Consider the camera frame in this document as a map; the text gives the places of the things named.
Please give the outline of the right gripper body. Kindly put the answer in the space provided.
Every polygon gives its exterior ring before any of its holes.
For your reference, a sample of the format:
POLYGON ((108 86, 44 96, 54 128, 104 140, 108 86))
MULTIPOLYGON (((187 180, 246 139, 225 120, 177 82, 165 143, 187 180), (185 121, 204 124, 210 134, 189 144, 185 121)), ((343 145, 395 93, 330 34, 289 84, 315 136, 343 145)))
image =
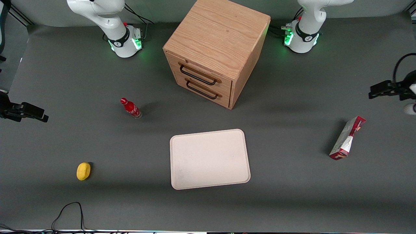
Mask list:
POLYGON ((21 122, 21 112, 19 105, 10 102, 8 94, 0 92, 0 118, 21 122))

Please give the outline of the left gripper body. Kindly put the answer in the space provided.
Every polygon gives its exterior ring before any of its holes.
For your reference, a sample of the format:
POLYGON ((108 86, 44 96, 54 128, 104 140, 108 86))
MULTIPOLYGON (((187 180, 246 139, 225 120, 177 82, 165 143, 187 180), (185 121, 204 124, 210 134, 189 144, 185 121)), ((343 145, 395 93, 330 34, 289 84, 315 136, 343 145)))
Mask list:
POLYGON ((415 89, 416 84, 416 71, 411 71, 408 73, 406 77, 400 82, 396 81, 396 72, 394 72, 391 82, 393 86, 393 95, 398 95, 400 101, 416 99, 416 94, 413 90, 415 89))

